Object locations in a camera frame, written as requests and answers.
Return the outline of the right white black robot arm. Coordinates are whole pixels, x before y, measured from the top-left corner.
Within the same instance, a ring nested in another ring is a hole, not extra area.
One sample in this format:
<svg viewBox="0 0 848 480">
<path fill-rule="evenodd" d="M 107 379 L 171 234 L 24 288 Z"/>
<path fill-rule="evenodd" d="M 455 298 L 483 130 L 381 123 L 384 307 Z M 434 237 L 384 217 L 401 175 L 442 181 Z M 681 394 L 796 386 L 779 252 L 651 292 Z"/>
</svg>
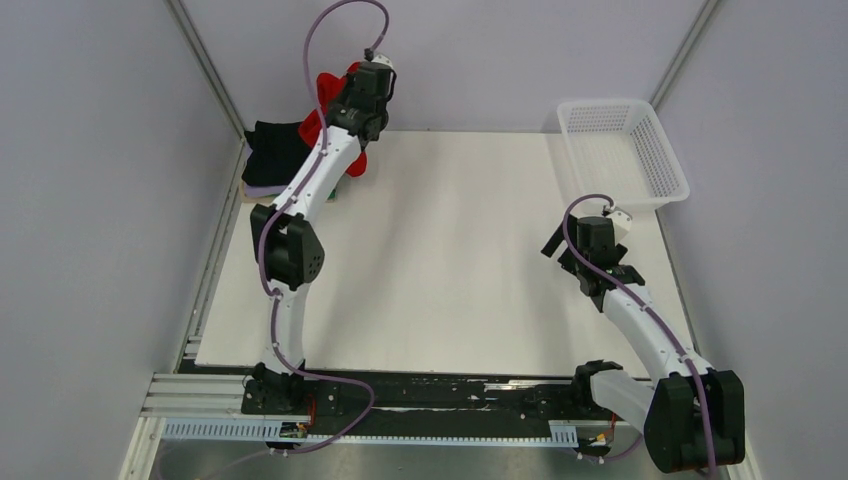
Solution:
<svg viewBox="0 0 848 480">
<path fill-rule="evenodd" d="M 654 308 L 644 278 L 622 260 L 623 225 L 614 215 L 566 216 L 542 248 L 624 335 L 651 380 L 643 384 L 613 361 L 576 368 L 571 403 L 584 417 L 608 410 L 642 435 L 664 473 L 707 470 L 746 457 L 745 393 L 739 376 L 717 370 L 684 345 Z"/>
</svg>

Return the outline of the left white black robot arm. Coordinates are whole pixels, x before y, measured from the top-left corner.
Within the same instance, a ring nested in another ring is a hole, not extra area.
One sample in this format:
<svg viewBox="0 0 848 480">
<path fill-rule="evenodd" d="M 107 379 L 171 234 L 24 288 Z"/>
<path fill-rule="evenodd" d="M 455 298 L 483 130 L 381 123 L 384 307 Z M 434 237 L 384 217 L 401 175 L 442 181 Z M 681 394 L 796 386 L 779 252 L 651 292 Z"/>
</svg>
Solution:
<svg viewBox="0 0 848 480">
<path fill-rule="evenodd" d="M 258 125 L 268 136 L 265 154 L 284 155 L 298 172 L 268 205 L 250 213 L 254 256 L 272 301 L 266 351 L 245 387 L 247 414 L 289 414 L 306 400 L 303 327 L 306 296 L 324 264 L 324 248 L 312 222 L 344 175 L 367 166 L 366 146 L 389 120 L 397 76 L 383 54 L 351 64 L 344 75 L 320 74 L 318 106 L 299 123 Z"/>
</svg>

